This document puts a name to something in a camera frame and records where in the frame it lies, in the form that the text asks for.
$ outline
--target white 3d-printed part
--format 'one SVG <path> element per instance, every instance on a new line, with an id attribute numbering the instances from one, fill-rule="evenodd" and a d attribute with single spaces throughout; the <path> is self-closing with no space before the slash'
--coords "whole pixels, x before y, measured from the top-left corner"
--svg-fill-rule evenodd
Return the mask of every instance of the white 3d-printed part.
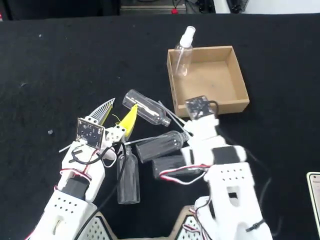
<path id="1" fill-rule="evenodd" d="M 102 223 L 101 218 L 95 217 L 83 231 L 83 234 L 79 240 L 112 240 L 107 230 L 105 229 L 104 224 Z"/>
<path id="2" fill-rule="evenodd" d="M 97 207 L 55 190 L 31 235 L 31 240 L 73 240 L 86 218 Z"/>
<path id="3" fill-rule="evenodd" d="M 113 104 L 114 104 L 115 98 L 110 99 L 109 101 L 106 101 L 105 103 L 98 106 L 92 113 L 90 113 L 88 116 L 85 117 L 86 120 L 89 120 L 95 124 L 103 125 L 104 121 L 106 120 Z"/>
<path id="4" fill-rule="evenodd" d="M 201 230 L 200 225 L 196 221 L 196 218 L 194 216 L 187 216 L 183 222 L 183 224 L 189 225 L 190 227 Z M 176 237 L 176 240 L 202 240 L 202 236 L 200 232 L 190 232 L 181 226 L 181 229 Z"/>

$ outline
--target cardboard box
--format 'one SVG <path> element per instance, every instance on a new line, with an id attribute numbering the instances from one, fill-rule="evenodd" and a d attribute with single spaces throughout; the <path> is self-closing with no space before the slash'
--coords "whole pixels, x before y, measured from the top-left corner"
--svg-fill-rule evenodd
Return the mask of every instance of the cardboard box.
<path id="1" fill-rule="evenodd" d="M 168 50 L 167 68 L 175 114 L 188 117 L 185 100 L 205 95 L 219 104 L 219 114 L 242 112 L 249 104 L 244 79 L 232 46 L 197 47 L 188 75 L 173 75 L 174 49 Z"/>

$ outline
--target red and white wire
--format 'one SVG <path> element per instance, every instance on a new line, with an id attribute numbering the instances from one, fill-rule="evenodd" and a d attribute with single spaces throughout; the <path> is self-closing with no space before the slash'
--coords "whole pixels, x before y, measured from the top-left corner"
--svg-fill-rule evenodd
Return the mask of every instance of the red and white wire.
<path id="1" fill-rule="evenodd" d="M 168 174 L 168 173 L 173 173 L 173 172 L 177 172 L 177 171 L 180 171 L 180 170 L 183 170 L 183 169 L 203 169 L 203 168 L 210 168 L 209 165 L 205 165 L 205 164 L 201 164 L 201 165 L 195 165 L 195 164 L 192 164 L 192 165 L 186 165 L 186 166 L 182 166 L 182 167 L 178 167 L 178 168 L 173 168 L 173 169 L 168 169 L 168 170 L 164 170 L 162 172 L 159 173 L 159 176 L 162 176 L 164 174 Z"/>
<path id="2" fill-rule="evenodd" d="M 190 233 L 200 233 L 199 229 L 196 229 L 188 224 L 183 224 L 182 228 Z"/>
<path id="3" fill-rule="evenodd" d="M 93 151 L 93 153 L 91 154 L 91 157 L 90 157 L 88 163 L 91 161 L 92 157 L 93 157 L 97 152 L 98 152 L 97 149 Z M 87 171 L 87 169 L 89 168 L 89 166 L 90 166 L 89 164 L 87 164 L 87 165 L 85 166 L 85 168 L 84 168 L 84 170 L 83 170 L 83 172 L 82 172 L 83 174 L 86 174 L 86 171 Z"/>
<path id="4" fill-rule="evenodd" d="M 159 177 L 160 177 L 160 179 L 163 179 L 163 180 L 166 180 L 166 181 L 170 181 L 170 182 L 175 182 L 177 184 L 190 185 L 190 184 L 193 184 L 194 182 L 196 182 L 197 180 L 203 178 L 204 175 L 206 174 L 206 172 L 203 172 L 200 176 L 196 177 L 195 179 L 193 179 L 192 181 L 189 181 L 189 182 L 181 181 L 181 180 L 179 180 L 179 179 L 177 179 L 175 177 L 166 176 L 166 174 L 177 172 L 177 171 L 180 171 L 180 170 L 183 170 L 183 169 L 199 169 L 199 168 L 206 169 L 206 168 L 209 168 L 209 167 L 210 166 L 204 165 L 204 164 L 201 164 L 201 165 L 195 165 L 195 164 L 186 165 L 186 166 L 182 166 L 182 167 L 179 167 L 179 168 L 164 170 L 164 171 L 159 173 Z"/>
<path id="5" fill-rule="evenodd" d="M 73 172 L 75 175 L 79 175 L 79 176 L 87 179 L 89 182 L 91 182 L 91 180 L 92 180 L 91 177 L 89 177 L 87 174 L 85 174 L 85 173 L 83 173 L 83 172 L 81 172 L 81 171 L 79 171 L 77 169 L 74 169 L 74 168 L 63 168 L 63 169 L 60 170 L 60 174 L 62 175 L 62 173 L 64 171 Z"/>
<path id="6" fill-rule="evenodd" d="M 203 178 L 204 175 L 206 174 L 206 172 L 203 172 L 200 176 L 196 177 L 195 179 L 193 179 L 192 181 L 181 181 L 175 177 L 171 177 L 171 176 L 164 176 L 162 175 L 160 178 L 163 180 L 167 180 L 169 182 L 175 182 L 177 184 L 181 184 L 181 185 L 190 185 L 193 184 L 194 182 L 198 181 L 199 179 Z"/>

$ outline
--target plastic bottle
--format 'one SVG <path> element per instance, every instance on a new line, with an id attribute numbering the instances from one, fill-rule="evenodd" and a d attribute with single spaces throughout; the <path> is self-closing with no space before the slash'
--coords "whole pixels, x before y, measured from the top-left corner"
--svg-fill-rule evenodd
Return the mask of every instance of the plastic bottle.
<path id="1" fill-rule="evenodd" d="M 174 75 L 184 77 L 188 74 L 188 68 L 192 60 L 192 41 L 195 31 L 196 29 L 193 26 L 188 26 L 175 47 L 172 64 Z"/>
<path id="2" fill-rule="evenodd" d="M 159 104 L 134 89 L 127 92 L 122 104 L 128 109 L 138 104 L 137 114 L 153 125 L 162 124 L 167 127 L 171 123 L 171 119 L 166 116 L 166 111 Z"/>
<path id="3" fill-rule="evenodd" d="M 142 163 L 157 159 L 163 155 L 179 150 L 188 140 L 183 132 L 169 131 L 151 140 L 136 145 L 136 151 Z"/>
<path id="4" fill-rule="evenodd" d="M 139 167 L 138 159 L 132 153 L 130 146 L 125 146 L 126 164 L 123 175 L 118 186 L 118 203 L 119 204 L 137 204 L 140 203 L 140 184 L 139 184 Z M 122 155 L 117 160 L 117 176 L 121 171 L 124 163 Z"/>

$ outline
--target black fabric surface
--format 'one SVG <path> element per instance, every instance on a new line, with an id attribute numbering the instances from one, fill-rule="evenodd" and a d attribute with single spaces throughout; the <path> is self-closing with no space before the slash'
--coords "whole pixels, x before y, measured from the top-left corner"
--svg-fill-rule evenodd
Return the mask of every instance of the black fabric surface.
<path id="1" fill-rule="evenodd" d="M 173 108 L 167 49 L 188 25 L 195 47 L 232 45 L 250 97 L 243 113 L 220 116 L 221 129 L 271 170 L 263 215 L 275 239 L 317 239 L 306 173 L 320 171 L 320 15 L 163 15 L 0 23 L 0 235 L 24 239 L 40 218 L 60 179 L 76 119 L 116 97 L 112 113 L 128 110 L 132 88 Z M 110 116 L 109 124 L 117 120 Z M 131 139 L 176 129 L 138 118 Z M 262 190 L 267 175 L 248 159 Z M 206 183 L 181 186 L 153 179 L 139 165 L 141 203 L 102 213 L 119 238 L 167 236 L 181 208 L 208 194 Z M 108 169 L 95 203 L 116 182 Z"/>

